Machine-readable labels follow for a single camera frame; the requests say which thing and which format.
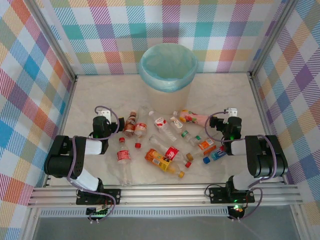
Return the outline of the brown label drink bottle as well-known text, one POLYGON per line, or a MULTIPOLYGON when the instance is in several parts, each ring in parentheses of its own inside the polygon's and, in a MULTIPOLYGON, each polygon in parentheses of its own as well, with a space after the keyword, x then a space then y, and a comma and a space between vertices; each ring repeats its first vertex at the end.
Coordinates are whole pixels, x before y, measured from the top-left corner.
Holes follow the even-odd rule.
POLYGON ((136 122, 137 122, 137 112, 135 110, 132 110, 130 112, 129 117, 125 121, 124 129, 122 131, 126 137, 131 138, 134 135, 136 122))

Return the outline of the clear bottle red-white label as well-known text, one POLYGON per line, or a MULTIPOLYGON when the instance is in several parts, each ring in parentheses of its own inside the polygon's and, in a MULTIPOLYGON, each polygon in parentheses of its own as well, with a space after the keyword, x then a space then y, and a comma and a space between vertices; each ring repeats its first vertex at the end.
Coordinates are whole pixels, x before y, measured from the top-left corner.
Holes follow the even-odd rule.
POLYGON ((148 116, 149 108, 147 106, 140 106, 137 113, 137 120, 134 129, 135 145, 136 149, 141 149, 142 141, 147 135, 148 131, 148 116))

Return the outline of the pink fruit drink bottle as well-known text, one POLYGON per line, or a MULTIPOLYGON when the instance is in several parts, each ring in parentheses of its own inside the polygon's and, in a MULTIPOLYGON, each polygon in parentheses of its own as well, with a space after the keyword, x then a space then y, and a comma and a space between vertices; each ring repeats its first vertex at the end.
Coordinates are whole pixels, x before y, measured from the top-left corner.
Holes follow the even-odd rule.
POLYGON ((196 124, 201 127, 205 127, 205 123, 209 117, 208 115, 197 114, 187 109, 174 111, 173 116, 178 118, 182 123, 196 124))

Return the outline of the Coca-Cola bottle red cap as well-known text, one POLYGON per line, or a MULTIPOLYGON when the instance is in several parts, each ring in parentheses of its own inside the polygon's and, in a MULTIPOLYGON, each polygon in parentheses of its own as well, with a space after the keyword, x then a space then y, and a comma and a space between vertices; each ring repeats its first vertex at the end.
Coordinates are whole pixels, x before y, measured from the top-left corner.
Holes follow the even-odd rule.
POLYGON ((159 150, 159 152, 169 160, 179 162, 186 168, 191 166, 192 162, 187 160, 179 149, 162 140, 159 136, 152 134, 148 141, 156 150, 159 150))
POLYGON ((119 150, 117 152, 117 163, 119 167, 119 182, 123 186, 129 186, 132 184, 132 171, 131 171, 131 156, 130 151, 126 145, 124 137, 120 137, 119 150))

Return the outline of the clear bottle white cap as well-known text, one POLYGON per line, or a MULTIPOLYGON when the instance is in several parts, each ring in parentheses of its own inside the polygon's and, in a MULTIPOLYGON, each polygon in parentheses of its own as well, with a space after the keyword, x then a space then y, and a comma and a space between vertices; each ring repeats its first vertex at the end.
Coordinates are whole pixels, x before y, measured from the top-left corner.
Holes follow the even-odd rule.
POLYGON ((161 114, 151 110, 148 115, 161 135, 173 143, 178 140, 169 122, 161 114))

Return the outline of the orange juice bottle yellow label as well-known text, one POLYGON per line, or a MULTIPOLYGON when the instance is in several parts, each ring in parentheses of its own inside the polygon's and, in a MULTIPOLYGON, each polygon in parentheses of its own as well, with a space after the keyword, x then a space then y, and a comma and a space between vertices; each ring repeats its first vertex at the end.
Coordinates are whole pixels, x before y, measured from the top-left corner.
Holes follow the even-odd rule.
POLYGON ((155 149, 151 148, 145 155, 145 160, 161 169, 164 173, 175 175, 179 178, 183 178, 185 172, 180 169, 178 164, 169 158, 163 156, 155 149))

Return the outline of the teal plastic bin liner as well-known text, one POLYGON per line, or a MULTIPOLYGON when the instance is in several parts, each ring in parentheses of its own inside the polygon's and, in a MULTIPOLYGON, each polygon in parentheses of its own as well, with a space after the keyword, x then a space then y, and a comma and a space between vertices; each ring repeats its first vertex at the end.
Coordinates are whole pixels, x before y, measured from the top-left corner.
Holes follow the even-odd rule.
POLYGON ((177 43, 161 43, 142 55, 138 72, 152 89, 173 93, 193 81, 197 68, 198 59, 190 49, 177 43))

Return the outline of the clear bottle green cap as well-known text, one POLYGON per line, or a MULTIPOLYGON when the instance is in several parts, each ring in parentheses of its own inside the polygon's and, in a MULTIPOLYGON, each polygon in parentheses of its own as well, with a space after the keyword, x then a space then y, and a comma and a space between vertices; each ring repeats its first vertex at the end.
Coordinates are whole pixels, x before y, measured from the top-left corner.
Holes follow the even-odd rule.
MULTIPOLYGON (((215 137, 218 134, 217 130, 215 128, 210 127, 210 126, 207 128, 207 132, 212 137, 215 137)), ((208 137, 205 129, 202 129, 198 134, 196 134, 194 137, 191 138, 190 143, 193 147, 195 147, 208 138, 209 137, 208 137)))

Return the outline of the orange label bottle tan cap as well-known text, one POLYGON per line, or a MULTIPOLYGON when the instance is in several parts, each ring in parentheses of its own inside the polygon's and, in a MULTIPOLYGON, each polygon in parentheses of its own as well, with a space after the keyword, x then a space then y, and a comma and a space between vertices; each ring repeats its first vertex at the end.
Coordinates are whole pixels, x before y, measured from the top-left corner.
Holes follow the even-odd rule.
POLYGON ((193 147, 193 149, 186 154, 186 158, 188 161, 193 161, 197 157, 207 156, 216 148, 216 143, 211 138, 208 138, 196 145, 195 147, 193 147))

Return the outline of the blue label bottle blue cap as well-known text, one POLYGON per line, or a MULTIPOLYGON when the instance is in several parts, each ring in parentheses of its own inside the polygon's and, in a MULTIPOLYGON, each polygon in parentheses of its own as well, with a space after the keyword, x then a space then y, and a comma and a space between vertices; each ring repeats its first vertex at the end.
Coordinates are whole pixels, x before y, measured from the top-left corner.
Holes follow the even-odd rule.
POLYGON ((204 157, 202 161, 204 164, 209 164, 210 162, 217 161, 226 155, 227 153, 225 152, 224 146, 221 146, 210 152, 209 155, 204 157))

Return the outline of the small bottle white label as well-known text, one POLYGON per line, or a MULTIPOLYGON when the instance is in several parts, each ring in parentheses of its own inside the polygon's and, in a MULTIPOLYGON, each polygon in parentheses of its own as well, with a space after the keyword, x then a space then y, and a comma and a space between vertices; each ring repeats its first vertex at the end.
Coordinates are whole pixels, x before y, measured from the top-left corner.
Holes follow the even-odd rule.
POLYGON ((187 131, 186 126, 177 117, 170 117, 170 125, 180 137, 186 139, 189 132, 187 131))

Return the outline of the wide aluminium mounting beam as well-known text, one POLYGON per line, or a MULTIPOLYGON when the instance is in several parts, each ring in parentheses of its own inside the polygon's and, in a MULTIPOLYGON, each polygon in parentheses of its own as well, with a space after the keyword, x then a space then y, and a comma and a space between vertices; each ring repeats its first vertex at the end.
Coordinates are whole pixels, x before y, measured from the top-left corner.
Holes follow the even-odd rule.
MULTIPOLYGON (((107 189, 120 189, 120 207, 197 207, 210 206, 205 196, 206 184, 164 185, 107 185, 107 189)), ((302 196, 296 185, 263 183, 261 206, 301 205, 302 196)), ((76 206, 76 189, 72 186, 37 187, 28 202, 29 208, 58 208, 76 206)))

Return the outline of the small orange circuit board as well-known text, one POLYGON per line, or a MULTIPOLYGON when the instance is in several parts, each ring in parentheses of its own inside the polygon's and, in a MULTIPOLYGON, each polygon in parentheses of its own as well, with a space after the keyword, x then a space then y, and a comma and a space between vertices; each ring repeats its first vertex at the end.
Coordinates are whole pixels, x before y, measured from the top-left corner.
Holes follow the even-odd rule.
POLYGON ((228 212, 230 215, 243 215, 245 213, 245 208, 243 205, 235 204, 228 207, 228 212))

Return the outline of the green-lit circuit board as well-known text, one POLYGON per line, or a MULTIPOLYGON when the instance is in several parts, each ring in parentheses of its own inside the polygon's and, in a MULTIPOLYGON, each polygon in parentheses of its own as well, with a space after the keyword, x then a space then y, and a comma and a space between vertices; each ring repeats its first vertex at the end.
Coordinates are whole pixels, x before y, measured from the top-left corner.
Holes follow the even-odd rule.
POLYGON ((105 217, 108 212, 109 212, 108 207, 88 207, 85 210, 85 214, 87 216, 91 216, 92 218, 105 217))

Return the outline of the aluminium floor rail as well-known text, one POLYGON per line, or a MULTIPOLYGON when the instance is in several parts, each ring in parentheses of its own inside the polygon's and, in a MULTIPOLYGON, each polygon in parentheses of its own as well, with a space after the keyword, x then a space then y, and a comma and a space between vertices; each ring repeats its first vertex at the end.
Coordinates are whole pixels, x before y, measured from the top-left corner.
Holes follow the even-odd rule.
POLYGON ((250 74, 247 74, 247 77, 263 128, 262 133, 245 137, 248 171, 254 179, 249 187, 254 187, 257 184, 285 176, 288 172, 288 162, 278 137, 271 133, 257 84, 250 74))
MULTIPOLYGON (((76 87, 77 87, 77 82, 78 82, 78 76, 76 75, 75 76, 75 80, 71 85, 69 98, 68 98, 64 113, 62 115, 62 122, 61 122, 61 124, 59 126, 59 129, 58 129, 58 132, 57 132, 58 135, 62 135, 64 133, 64 129, 65 129, 66 122, 67 122, 67 119, 68 119, 68 115, 69 115, 69 112, 70 112, 70 108, 71 108, 71 105, 72 105, 73 97, 74 97, 75 90, 76 90, 76 87)), ((51 178, 49 177, 49 175, 45 174, 41 187, 45 188, 45 187, 49 186, 50 185, 49 184, 50 179, 51 178)))

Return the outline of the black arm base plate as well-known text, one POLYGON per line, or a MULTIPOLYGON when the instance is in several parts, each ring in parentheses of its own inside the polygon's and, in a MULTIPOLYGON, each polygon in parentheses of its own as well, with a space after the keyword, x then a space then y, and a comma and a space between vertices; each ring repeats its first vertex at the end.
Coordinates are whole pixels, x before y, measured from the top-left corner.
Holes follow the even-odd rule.
POLYGON ((120 204, 121 199, 121 189, 103 189, 100 192, 89 193, 86 191, 77 190, 76 191, 76 205, 112 205, 114 201, 110 196, 115 199, 115 204, 120 204))
POLYGON ((211 204, 246 204, 255 202, 252 191, 230 190, 226 187, 210 187, 209 198, 211 204))

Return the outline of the aluminium frame post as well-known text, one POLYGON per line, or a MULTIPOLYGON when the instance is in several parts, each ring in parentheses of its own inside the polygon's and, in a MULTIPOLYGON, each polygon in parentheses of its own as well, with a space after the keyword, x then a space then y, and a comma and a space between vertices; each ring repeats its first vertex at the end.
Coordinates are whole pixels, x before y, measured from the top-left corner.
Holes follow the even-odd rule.
POLYGON ((46 40, 48 41, 49 45, 53 49, 54 53, 56 54, 58 60, 60 61, 63 69, 66 71, 66 74, 70 77, 70 79, 75 82, 77 79, 77 75, 72 70, 69 61, 64 54, 62 48, 60 47, 58 40, 56 39, 50 25, 46 21, 44 15, 42 14, 40 8, 38 7, 35 0, 23 0, 27 8, 29 9, 32 16, 35 18, 35 21, 39 25, 40 29, 43 32, 46 40))
POLYGON ((267 54, 270 52, 279 34, 287 23, 292 11, 299 0, 274 0, 271 9, 268 11, 261 33, 254 44, 253 52, 247 62, 247 72, 255 76, 267 54))

